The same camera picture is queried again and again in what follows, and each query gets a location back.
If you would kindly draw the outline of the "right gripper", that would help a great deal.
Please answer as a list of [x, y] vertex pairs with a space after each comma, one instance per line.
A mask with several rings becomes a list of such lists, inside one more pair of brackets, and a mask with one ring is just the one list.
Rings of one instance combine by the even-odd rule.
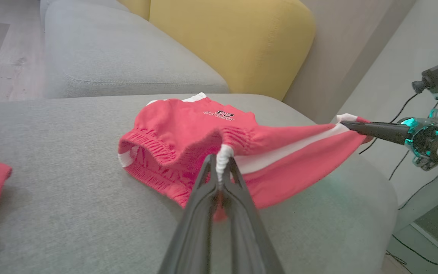
[[[438, 100], [438, 93], [433, 94]], [[422, 170], [438, 166], [438, 108], [433, 108], [427, 118], [407, 117], [397, 123], [365, 123], [342, 121], [349, 130], [365, 136], [362, 144], [372, 139], [405, 145], [413, 152], [413, 163]]]

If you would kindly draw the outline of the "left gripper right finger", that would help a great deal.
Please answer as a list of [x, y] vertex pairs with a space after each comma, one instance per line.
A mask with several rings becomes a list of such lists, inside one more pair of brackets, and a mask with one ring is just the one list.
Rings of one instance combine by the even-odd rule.
[[223, 207], [230, 220], [232, 273], [285, 273], [233, 157], [223, 174]]

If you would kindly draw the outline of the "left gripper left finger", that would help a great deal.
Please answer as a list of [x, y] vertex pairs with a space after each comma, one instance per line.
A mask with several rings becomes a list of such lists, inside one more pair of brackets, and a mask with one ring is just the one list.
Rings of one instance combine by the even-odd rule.
[[208, 155], [162, 260], [159, 274], [210, 273], [212, 222], [218, 200], [215, 166], [216, 155]]

